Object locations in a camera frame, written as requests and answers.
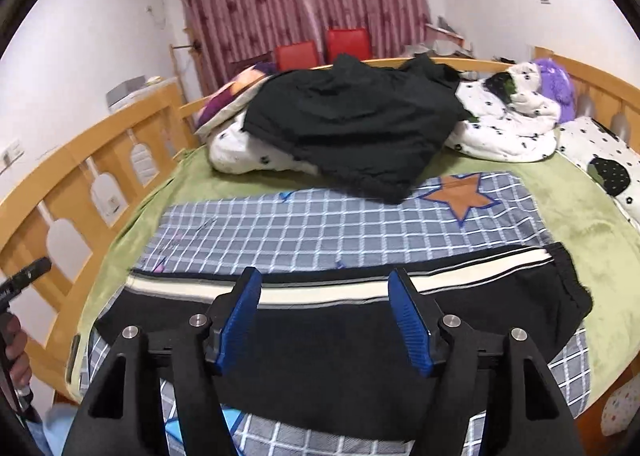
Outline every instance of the green bed sheet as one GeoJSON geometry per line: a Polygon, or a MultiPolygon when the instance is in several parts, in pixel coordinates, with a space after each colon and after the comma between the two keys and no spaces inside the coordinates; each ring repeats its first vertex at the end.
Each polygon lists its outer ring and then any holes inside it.
{"type": "MultiPolygon", "coordinates": [[[[546,226],[571,253],[580,282],[591,292],[594,306],[585,324],[592,404],[640,349],[640,235],[613,200],[560,155],[535,163],[501,163],[443,151],[424,178],[479,171],[511,171],[522,179],[546,226]]],[[[212,172],[204,147],[185,153],[172,176],[139,205],[104,258],[79,322],[73,395],[80,398],[79,372],[92,324],[126,279],[168,205],[325,186],[322,179],[291,172],[224,175],[212,172]]]]}

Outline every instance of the silver bolt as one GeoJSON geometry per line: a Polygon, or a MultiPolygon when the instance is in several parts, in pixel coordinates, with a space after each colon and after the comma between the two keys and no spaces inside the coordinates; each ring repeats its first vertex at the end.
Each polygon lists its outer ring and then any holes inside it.
{"type": "Polygon", "coordinates": [[[205,324],[207,322],[207,316],[204,315],[203,313],[197,313],[196,315],[192,315],[191,318],[189,319],[189,324],[191,324],[191,326],[202,326],[203,324],[205,324]]]}
{"type": "Polygon", "coordinates": [[[444,324],[446,326],[449,326],[450,328],[457,328],[462,323],[462,321],[460,321],[460,317],[453,314],[445,315],[442,318],[442,322],[444,322],[444,324]]]}
{"type": "Polygon", "coordinates": [[[126,339],[132,339],[138,335],[138,327],[137,326],[127,326],[122,330],[122,336],[126,339]]]}
{"type": "Polygon", "coordinates": [[[514,328],[513,330],[511,330],[511,336],[516,341],[526,341],[528,337],[527,332],[522,328],[514,328]]]}

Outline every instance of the wall outlet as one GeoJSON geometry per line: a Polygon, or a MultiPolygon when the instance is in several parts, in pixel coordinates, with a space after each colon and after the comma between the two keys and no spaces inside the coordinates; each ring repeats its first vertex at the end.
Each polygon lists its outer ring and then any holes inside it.
{"type": "Polygon", "coordinates": [[[6,167],[9,167],[23,155],[24,149],[22,148],[22,144],[20,144],[20,141],[15,140],[2,152],[2,162],[6,167]]]}

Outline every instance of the plaid mat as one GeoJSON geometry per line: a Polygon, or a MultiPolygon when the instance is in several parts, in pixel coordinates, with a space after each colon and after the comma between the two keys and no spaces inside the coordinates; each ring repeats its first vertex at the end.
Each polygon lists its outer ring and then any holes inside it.
{"type": "MultiPolygon", "coordinates": [[[[459,223],[449,206],[425,200],[440,187],[427,180],[400,205],[383,205],[325,189],[206,201],[168,207],[136,268],[164,273],[316,271],[424,261],[507,243],[552,242],[535,201],[511,173],[482,173],[478,191],[496,201],[472,208],[459,223]]],[[[103,313],[113,304],[114,295],[103,313]]],[[[109,347],[95,330],[82,360],[85,392],[109,347]]],[[[586,407],[590,369],[581,326],[549,364],[574,416],[586,407]]],[[[164,418],[176,416],[174,390],[162,381],[164,418]]],[[[484,414],[469,423],[464,454],[478,453],[484,414]]],[[[172,455],[184,454],[168,436],[172,455]]],[[[410,444],[355,440],[247,415],[234,439],[246,456],[408,454],[410,444]]]]}

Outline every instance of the hand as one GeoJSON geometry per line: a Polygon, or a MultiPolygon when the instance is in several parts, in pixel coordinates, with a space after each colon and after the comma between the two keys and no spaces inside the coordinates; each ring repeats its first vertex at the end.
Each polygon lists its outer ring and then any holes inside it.
{"type": "Polygon", "coordinates": [[[15,360],[11,368],[11,380],[14,382],[15,389],[22,389],[31,381],[31,365],[29,356],[24,349],[27,346],[27,334],[22,330],[20,321],[15,315],[12,315],[6,324],[6,330],[15,335],[11,345],[6,348],[6,357],[15,360]]]}

